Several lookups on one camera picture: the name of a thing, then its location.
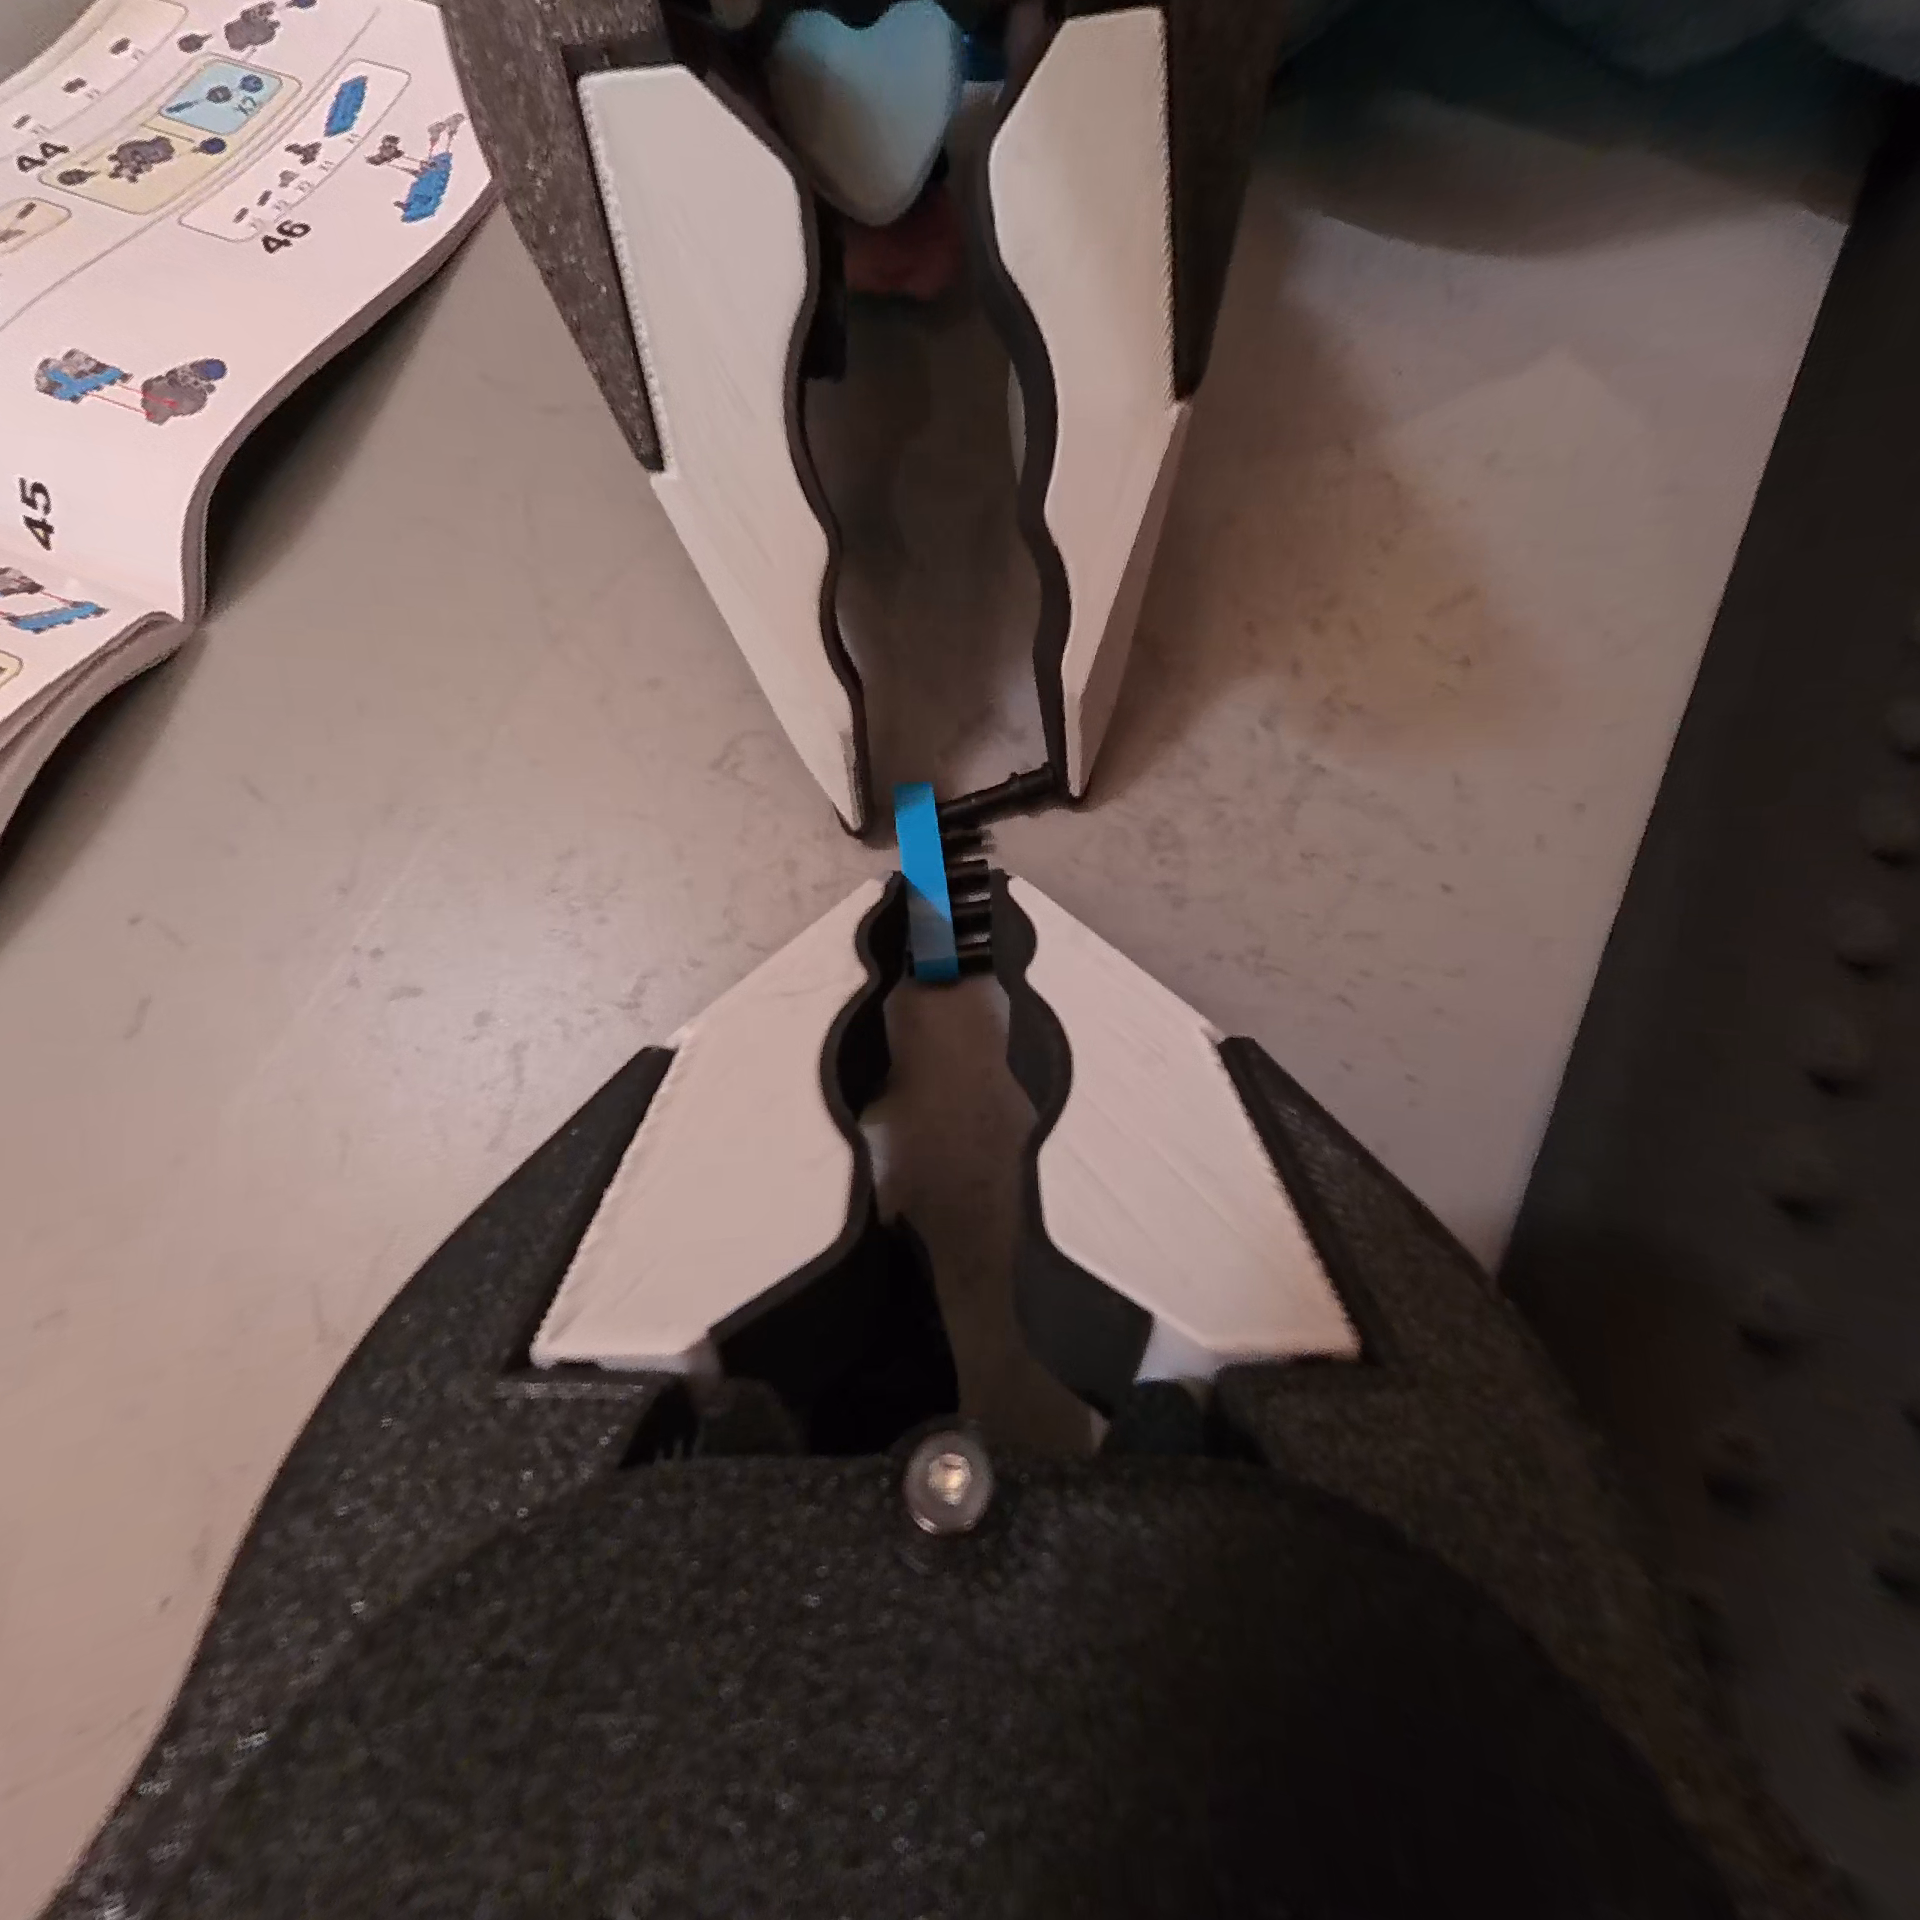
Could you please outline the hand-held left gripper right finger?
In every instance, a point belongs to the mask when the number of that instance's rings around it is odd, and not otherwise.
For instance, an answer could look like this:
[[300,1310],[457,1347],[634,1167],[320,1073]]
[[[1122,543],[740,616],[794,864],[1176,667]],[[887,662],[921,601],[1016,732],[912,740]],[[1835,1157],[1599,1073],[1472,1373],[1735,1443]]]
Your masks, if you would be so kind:
[[1226,1037],[1026,877],[991,877],[988,951],[1033,1107],[1016,1241],[1028,1351],[1047,1372],[1358,1361]]

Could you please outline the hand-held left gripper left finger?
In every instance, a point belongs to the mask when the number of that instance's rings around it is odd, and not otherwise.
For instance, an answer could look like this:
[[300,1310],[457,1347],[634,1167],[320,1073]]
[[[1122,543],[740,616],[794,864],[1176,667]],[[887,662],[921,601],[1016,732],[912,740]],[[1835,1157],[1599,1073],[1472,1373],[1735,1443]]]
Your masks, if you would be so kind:
[[894,905],[899,877],[866,877],[668,1037],[531,1367],[718,1372],[740,1312],[843,1238],[859,1154],[830,1107],[830,1033],[875,978],[859,934]]

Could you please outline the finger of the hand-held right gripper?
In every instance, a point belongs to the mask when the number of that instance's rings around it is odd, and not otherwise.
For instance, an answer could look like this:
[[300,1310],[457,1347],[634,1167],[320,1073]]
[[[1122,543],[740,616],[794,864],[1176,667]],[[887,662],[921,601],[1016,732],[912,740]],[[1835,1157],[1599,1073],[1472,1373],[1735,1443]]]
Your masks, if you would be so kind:
[[1166,11],[1056,22],[988,137],[985,202],[1021,389],[1046,752],[1079,799],[1187,436],[1172,364]]
[[799,435],[819,298],[804,182],[751,111],[685,66],[590,73],[578,103],[656,422],[656,499],[805,774],[862,834],[862,686]]

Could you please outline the blue five-hole beam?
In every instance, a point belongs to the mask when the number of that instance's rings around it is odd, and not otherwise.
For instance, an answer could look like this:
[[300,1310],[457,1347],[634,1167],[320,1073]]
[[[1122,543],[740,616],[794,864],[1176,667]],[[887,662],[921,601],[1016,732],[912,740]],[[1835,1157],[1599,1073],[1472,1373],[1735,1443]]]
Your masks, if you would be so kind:
[[949,985],[961,964],[937,792],[926,780],[899,780],[890,810],[912,972],[924,985]]

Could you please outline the grey desk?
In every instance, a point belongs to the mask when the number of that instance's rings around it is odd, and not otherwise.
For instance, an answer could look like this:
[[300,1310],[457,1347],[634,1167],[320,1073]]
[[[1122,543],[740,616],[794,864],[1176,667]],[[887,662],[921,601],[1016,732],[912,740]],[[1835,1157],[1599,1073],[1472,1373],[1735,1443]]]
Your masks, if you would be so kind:
[[[996,854],[1498,1264],[1883,97],[1521,7],[1273,97],[1085,806]],[[216,504],[3,843],[3,1915],[165,1718],[315,1395],[843,834],[492,214]]]

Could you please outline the building instruction booklet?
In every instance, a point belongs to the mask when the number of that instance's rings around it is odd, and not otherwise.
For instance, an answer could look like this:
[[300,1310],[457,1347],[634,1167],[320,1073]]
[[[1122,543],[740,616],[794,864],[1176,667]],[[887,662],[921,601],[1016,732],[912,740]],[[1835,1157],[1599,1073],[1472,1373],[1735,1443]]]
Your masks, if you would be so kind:
[[489,194],[432,3],[90,3],[3,77],[3,824],[202,619],[234,452]]

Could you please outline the black dimpled pad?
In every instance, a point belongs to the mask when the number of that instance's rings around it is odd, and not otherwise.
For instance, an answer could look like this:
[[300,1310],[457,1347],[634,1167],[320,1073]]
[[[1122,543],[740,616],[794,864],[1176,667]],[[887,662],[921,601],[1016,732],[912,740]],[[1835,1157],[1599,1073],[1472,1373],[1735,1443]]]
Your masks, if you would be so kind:
[[1841,1915],[1916,1915],[1916,92],[1860,187],[1503,1279]]

